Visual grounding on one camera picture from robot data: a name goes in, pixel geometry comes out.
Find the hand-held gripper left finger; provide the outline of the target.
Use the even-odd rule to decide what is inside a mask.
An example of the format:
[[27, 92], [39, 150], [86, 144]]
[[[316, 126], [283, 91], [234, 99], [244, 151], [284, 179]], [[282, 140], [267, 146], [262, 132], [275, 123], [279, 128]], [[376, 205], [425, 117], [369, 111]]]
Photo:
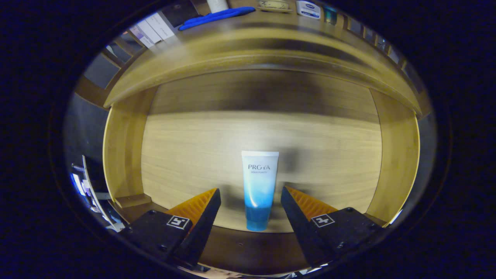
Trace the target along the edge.
[[131, 247], [158, 262], [191, 268], [205, 249], [220, 205], [220, 190], [212, 188], [166, 212], [149, 210], [120, 234]]

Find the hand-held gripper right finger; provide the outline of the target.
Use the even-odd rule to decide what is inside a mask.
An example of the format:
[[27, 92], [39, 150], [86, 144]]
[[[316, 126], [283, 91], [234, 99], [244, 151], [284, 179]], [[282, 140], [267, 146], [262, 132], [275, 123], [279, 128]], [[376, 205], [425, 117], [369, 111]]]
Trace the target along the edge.
[[340, 262], [374, 245], [384, 228], [354, 208], [336, 209], [284, 186], [281, 205], [312, 267]]

